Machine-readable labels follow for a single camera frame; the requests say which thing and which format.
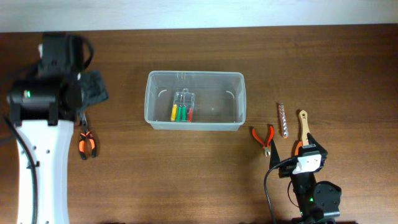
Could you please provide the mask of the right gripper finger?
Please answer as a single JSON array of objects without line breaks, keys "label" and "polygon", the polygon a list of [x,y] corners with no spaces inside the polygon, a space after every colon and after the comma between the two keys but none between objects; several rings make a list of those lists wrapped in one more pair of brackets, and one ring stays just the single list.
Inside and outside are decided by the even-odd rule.
[{"label": "right gripper finger", "polygon": [[310,133],[307,133],[307,138],[308,138],[307,147],[309,149],[314,149],[319,152],[325,152],[325,149],[315,140],[315,138]]},{"label": "right gripper finger", "polygon": [[273,167],[275,167],[276,165],[278,165],[280,163],[280,157],[277,152],[277,148],[276,148],[276,145],[275,145],[275,142],[273,139],[271,139],[271,141],[269,143],[269,147],[270,147],[270,152],[271,152],[269,168],[272,169]]}]

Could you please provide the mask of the small red cutting pliers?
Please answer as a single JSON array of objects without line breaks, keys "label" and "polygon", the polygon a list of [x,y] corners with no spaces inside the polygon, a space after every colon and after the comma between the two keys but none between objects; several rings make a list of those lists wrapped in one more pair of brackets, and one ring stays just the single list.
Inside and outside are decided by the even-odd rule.
[{"label": "small red cutting pliers", "polygon": [[265,139],[261,139],[258,135],[257,132],[254,128],[254,126],[249,127],[249,131],[251,133],[251,136],[259,143],[261,146],[262,150],[264,151],[265,156],[270,156],[271,155],[271,141],[273,140],[275,131],[273,125],[269,124],[268,125],[268,134]]}]

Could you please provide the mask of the wooden handle orange scraper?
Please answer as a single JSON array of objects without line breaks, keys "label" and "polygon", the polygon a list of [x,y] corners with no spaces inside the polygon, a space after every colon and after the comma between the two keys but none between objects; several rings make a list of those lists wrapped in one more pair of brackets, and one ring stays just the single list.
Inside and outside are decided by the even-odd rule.
[{"label": "wooden handle orange scraper", "polygon": [[297,156],[299,154],[300,147],[309,145],[307,134],[310,133],[310,130],[308,127],[307,112],[305,110],[300,111],[298,114],[298,118],[299,118],[300,127],[301,127],[301,138],[300,138],[300,141],[296,145],[295,152],[294,152],[295,156]]}]

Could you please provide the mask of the orange black long-nose pliers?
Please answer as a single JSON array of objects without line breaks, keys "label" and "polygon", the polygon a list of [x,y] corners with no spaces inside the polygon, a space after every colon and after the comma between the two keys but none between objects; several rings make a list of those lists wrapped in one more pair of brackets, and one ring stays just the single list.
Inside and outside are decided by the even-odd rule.
[{"label": "orange black long-nose pliers", "polygon": [[88,120],[84,112],[80,113],[81,132],[78,142],[78,150],[80,157],[87,160],[88,155],[92,158],[97,156],[97,143],[95,135],[90,131]]}]

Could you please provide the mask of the clear case coloured screwdrivers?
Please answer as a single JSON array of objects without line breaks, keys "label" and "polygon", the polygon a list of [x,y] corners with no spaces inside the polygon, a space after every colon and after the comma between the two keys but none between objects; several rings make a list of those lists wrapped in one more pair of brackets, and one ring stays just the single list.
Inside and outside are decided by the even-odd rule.
[{"label": "clear case coloured screwdrivers", "polygon": [[188,88],[175,92],[170,115],[171,122],[192,122],[195,97],[196,95],[189,92]]}]

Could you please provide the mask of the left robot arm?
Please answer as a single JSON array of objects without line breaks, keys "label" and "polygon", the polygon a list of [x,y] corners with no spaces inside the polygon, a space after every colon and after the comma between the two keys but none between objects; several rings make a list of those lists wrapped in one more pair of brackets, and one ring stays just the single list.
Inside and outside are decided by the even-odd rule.
[{"label": "left robot arm", "polygon": [[98,71],[89,71],[93,53],[80,35],[42,36],[39,60],[7,94],[5,122],[19,151],[18,223],[68,223],[68,153],[75,126],[81,126],[78,152],[97,153],[85,110],[109,98]]}]

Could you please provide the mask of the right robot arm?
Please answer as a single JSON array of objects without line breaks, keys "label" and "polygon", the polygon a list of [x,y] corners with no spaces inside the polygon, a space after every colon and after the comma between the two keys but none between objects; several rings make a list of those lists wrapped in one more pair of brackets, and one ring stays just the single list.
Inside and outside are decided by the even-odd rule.
[{"label": "right robot arm", "polygon": [[278,169],[280,178],[290,178],[300,210],[292,223],[334,223],[340,215],[341,188],[329,181],[316,181],[315,173],[323,168],[328,152],[310,133],[305,136],[309,144],[300,147],[296,156],[270,165],[264,186],[269,174]]}]

